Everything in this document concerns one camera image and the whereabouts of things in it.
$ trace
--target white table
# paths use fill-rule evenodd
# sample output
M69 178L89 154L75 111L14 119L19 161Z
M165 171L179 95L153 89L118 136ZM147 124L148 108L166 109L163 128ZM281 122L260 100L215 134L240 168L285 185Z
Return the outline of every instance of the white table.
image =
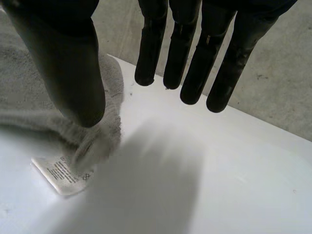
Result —
M123 144L86 192L64 200L30 165L61 154L51 139L0 128L1 234L312 233L311 142L205 96L186 106L161 77L140 87L118 61Z

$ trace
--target robotic hand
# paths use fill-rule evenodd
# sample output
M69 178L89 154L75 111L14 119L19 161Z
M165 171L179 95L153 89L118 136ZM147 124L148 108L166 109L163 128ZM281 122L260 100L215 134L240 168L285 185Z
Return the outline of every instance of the robotic hand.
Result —
M147 86L154 81L166 27L168 0L138 1L144 27L135 79L138 84ZM223 111L255 45L296 1L202 0L201 35L182 86L181 100L189 105L199 100L229 24L237 12L230 45L206 102L210 111ZM200 2L169 0L175 25L163 79L168 89L176 89L181 83Z
M80 126L97 124L105 109L91 20L98 0L1 1L55 106Z
M144 28L135 79L154 81L166 26L168 0L138 0ZM222 111L258 40L297 0L202 0L201 35L181 90L181 99L195 104L204 88L222 41L238 11L234 33L207 99ZM201 0L169 0L175 20L164 85L181 83L192 44ZM98 40L91 20L98 0L0 0L23 39L45 82L51 100L63 115L92 127L104 115L105 93L98 64Z

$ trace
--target gray concrete wall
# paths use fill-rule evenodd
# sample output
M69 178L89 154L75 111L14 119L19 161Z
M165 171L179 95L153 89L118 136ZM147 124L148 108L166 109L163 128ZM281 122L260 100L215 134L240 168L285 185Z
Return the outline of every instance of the gray concrete wall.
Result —
M300 0L282 15L258 43L230 100L230 106L312 141L312 1ZM157 67L163 75L170 35L171 12ZM143 16L137 0L100 0L93 16L100 46L107 53L136 64ZM200 35L198 21L190 55ZM205 87L208 94L229 43L224 41Z

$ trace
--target care label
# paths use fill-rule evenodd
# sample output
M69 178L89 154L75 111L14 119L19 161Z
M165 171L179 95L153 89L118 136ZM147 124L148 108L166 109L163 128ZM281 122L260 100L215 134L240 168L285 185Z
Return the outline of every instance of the care label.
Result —
M64 157L32 158L32 164L38 168L48 182L60 195L74 195L82 191L94 176L94 170L77 176L70 171Z

